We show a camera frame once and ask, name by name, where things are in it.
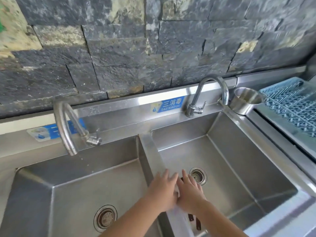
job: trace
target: stainless steel sink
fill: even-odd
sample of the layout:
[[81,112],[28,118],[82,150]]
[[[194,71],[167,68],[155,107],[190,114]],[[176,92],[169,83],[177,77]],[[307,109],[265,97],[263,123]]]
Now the stainless steel sink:
[[[206,198],[242,229],[297,193],[221,111],[156,129],[152,137],[166,167],[191,172]],[[192,230],[199,233],[195,222]]]
[[[144,165],[142,145],[132,136],[23,167],[15,175],[0,236],[98,236],[97,230],[144,195],[150,178]],[[161,236],[159,228],[155,221],[146,236]]]

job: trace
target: dishwasher tray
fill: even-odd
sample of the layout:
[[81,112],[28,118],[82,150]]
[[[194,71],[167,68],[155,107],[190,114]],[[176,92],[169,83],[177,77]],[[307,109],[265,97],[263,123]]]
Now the dishwasher tray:
[[260,90],[258,110],[295,141],[316,153],[316,86],[298,77]]

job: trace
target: metal cup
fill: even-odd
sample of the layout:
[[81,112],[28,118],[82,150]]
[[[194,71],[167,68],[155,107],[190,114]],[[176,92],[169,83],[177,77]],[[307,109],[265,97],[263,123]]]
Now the metal cup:
[[247,115],[256,105],[264,102],[262,94],[247,87],[235,89],[234,94],[228,106],[239,115]]

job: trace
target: faucet spout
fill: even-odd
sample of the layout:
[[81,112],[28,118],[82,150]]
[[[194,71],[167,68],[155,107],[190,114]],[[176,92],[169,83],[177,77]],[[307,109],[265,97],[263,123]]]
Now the faucet spout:
[[207,75],[203,80],[201,80],[201,82],[199,83],[198,87],[197,87],[197,91],[195,92],[195,95],[193,97],[192,103],[189,104],[188,109],[186,110],[185,115],[187,117],[192,117],[195,113],[196,114],[202,114],[203,113],[203,108],[206,104],[206,102],[204,103],[203,107],[196,107],[196,103],[198,101],[198,98],[200,97],[202,88],[204,86],[204,84],[209,81],[209,80],[215,80],[216,82],[219,83],[220,87],[222,88],[222,102],[223,105],[227,105],[228,101],[229,101],[229,91],[228,91],[228,86],[226,84],[226,82],[224,81],[224,79],[221,76],[218,76],[216,74],[209,74]]
[[67,102],[57,101],[54,102],[53,106],[55,121],[58,127],[60,138],[70,155],[76,155],[78,153],[78,150],[75,147],[75,144],[71,138],[71,132],[69,130],[66,114],[68,115],[69,119],[73,123],[74,127],[76,128],[82,139],[84,139],[87,143],[92,145],[101,144],[102,139],[90,135],[89,131],[83,128],[83,126],[79,122],[77,115]]

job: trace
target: double sink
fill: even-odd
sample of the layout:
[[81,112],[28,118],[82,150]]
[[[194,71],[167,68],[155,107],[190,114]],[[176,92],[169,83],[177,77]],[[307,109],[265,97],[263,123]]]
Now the double sink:
[[[179,112],[122,126],[116,140],[19,168],[0,236],[97,237],[164,167],[191,173],[206,198],[243,230],[267,218],[283,219],[277,209],[289,201],[299,209],[314,200],[313,184],[246,118],[219,104],[205,109],[191,119]],[[137,135],[144,129],[146,135]],[[302,192],[307,198],[296,202]],[[195,221],[194,235],[207,235]],[[146,236],[173,234],[163,213]]]

